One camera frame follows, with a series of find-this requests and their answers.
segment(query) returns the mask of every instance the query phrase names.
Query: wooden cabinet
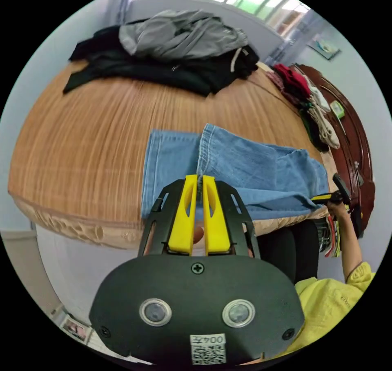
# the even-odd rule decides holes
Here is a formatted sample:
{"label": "wooden cabinet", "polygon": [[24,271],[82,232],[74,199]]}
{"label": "wooden cabinet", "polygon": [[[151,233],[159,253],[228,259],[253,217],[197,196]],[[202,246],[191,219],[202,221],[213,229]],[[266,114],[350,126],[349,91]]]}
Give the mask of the wooden cabinet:
{"label": "wooden cabinet", "polygon": [[316,69],[306,65],[292,65],[292,70],[305,74],[321,91],[328,103],[337,100],[344,108],[345,116],[338,121],[331,113],[331,122],[340,141],[340,149],[331,149],[339,175],[351,192],[351,208],[360,204],[362,230],[365,230],[374,207],[375,185],[368,140],[362,123],[347,98]]}

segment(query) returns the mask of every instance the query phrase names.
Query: qr code label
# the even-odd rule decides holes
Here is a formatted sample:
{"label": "qr code label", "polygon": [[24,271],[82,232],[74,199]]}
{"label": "qr code label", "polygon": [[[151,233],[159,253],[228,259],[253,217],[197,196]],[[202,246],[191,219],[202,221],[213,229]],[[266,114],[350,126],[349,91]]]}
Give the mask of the qr code label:
{"label": "qr code label", "polygon": [[193,365],[226,363],[226,337],[224,334],[191,335]]}

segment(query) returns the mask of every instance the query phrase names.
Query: red clothing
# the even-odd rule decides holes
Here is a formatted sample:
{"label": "red clothing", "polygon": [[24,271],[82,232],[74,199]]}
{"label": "red clothing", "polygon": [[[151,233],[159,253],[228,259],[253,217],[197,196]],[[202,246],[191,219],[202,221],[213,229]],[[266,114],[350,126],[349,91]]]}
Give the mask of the red clothing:
{"label": "red clothing", "polygon": [[304,96],[304,98],[307,99],[310,97],[312,92],[310,91],[304,76],[302,76],[300,73],[292,71],[283,64],[276,64],[272,68],[279,73],[279,75],[283,79],[285,87],[287,85],[291,85],[297,90],[299,90],[301,92],[301,95]]}
{"label": "red clothing", "polygon": [[280,92],[289,102],[291,102],[294,106],[298,106],[300,104],[300,100],[298,98],[285,91],[282,78],[277,73],[267,72],[266,75],[279,88]]}

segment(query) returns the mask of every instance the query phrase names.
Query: picture frame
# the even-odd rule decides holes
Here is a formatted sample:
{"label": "picture frame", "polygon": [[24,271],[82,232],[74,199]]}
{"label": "picture frame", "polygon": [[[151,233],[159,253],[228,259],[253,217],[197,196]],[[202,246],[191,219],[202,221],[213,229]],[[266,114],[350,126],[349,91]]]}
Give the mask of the picture frame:
{"label": "picture frame", "polygon": [[307,45],[317,51],[328,61],[340,53],[340,49],[337,46],[321,35],[315,35]]}
{"label": "picture frame", "polygon": [[78,322],[68,314],[64,318],[63,322],[61,322],[60,329],[70,337],[73,337],[76,341],[85,345],[88,343],[92,332],[91,327],[85,326],[83,323]]}

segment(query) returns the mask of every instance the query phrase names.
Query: denim fabric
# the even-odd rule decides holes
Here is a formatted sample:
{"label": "denim fabric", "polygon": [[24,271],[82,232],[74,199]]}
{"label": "denim fabric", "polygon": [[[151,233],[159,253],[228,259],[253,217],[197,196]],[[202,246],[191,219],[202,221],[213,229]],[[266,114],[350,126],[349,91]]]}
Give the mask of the denim fabric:
{"label": "denim fabric", "polygon": [[[142,217],[162,188],[186,175],[235,187],[253,220],[306,215],[310,198],[329,191],[325,168],[304,149],[259,144],[207,124],[202,135],[152,131],[145,156]],[[201,205],[196,219],[202,220]]]}

